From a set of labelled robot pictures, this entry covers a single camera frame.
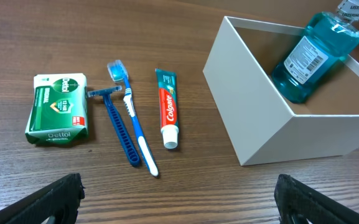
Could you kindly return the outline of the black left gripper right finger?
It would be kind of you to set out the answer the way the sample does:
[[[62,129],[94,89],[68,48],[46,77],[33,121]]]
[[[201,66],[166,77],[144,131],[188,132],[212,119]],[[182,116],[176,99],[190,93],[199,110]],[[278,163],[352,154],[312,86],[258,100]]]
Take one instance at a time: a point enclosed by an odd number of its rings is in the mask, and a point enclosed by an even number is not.
[[[359,213],[287,174],[278,176],[274,199],[281,224],[359,224]]]

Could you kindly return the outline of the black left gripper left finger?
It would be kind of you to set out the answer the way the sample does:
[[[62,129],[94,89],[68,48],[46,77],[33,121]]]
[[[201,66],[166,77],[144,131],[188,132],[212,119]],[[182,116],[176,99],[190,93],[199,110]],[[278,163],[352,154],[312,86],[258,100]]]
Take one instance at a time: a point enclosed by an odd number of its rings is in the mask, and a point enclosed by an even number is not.
[[[68,174],[0,210],[0,224],[75,223],[84,198],[80,174]]]

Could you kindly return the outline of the green Dettol soap bar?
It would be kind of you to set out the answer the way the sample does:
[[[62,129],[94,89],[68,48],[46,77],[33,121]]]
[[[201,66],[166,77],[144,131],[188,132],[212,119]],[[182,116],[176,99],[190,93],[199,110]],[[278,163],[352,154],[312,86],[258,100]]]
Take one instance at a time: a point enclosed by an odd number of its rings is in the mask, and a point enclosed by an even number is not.
[[[27,122],[27,141],[36,145],[70,144],[86,139],[87,81],[83,73],[38,74]]]

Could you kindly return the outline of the blue mouthwash bottle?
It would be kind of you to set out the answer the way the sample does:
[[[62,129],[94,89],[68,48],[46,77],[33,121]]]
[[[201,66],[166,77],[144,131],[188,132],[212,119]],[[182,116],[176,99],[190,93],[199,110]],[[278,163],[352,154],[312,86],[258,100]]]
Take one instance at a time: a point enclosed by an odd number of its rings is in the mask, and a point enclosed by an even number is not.
[[[271,74],[277,90],[292,103],[304,103],[322,77],[359,45],[355,21],[359,21],[359,0],[343,0],[335,12],[314,15]]]

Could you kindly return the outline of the white open cardboard box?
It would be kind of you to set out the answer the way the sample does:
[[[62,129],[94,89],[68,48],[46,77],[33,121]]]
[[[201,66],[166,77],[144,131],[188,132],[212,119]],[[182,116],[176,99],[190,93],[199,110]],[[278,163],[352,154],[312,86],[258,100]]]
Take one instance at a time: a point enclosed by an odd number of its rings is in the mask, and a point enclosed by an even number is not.
[[[270,73],[302,29],[226,16],[203,73],[243,166],[341,156],[359,148],[359,63],[348,57],[304,104]]]

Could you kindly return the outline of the blue disposable razor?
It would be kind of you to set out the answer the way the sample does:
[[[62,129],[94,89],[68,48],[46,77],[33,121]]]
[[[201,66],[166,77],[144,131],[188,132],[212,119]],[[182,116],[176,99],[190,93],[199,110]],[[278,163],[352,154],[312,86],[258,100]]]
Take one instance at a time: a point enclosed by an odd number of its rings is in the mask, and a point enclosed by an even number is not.
[[[111,123],[114,127],[114,130],[116,131],[116,135],[121,143],[127,160],[133,167],[138,167],[141,163],[141,159],[124,125],[124,122],[110,97],[110,94],[121,90],[122,86],[119,85],[111,88],[88,91],[86,96],[88,98],[93,98],[96,96],[101,96],[103,98],[103,103],[105,104]]]

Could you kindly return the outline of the blue white toothbrush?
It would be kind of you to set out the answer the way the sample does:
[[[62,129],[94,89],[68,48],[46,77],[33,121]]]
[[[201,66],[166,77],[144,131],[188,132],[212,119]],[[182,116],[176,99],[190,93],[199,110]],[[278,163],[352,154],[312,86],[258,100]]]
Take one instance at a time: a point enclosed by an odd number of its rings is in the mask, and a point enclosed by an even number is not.
[[[123,101],[126,106],[128,115],[131,118],[134,133],[136,135],[136,141],[138,142],[140,152],[142,154],[144,162],[146,163],[147,168],[149,169],[150,174],[154,177],[159,177],[159,170],[142,131],[141,124],[136,114],[136,110],[134,109],[133,92],[129,82],[129,76],[126,67],[124,66],[122,61],[115,60],[114,62],[110,62],[107,64],[107,69],[109,71],[110,77],[115,83],[124,83],[125,91]]]

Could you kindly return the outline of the Colgate toothpaste tube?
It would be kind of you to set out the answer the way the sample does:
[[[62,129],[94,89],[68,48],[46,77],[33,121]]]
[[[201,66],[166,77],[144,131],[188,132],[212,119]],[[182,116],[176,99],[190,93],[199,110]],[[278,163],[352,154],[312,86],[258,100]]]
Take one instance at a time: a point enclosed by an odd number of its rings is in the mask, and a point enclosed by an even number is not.
[[[177,112],[177,87],[174,72],[155,69],[159,94],[161,134],[166,149],[178,146],[179,123]]]

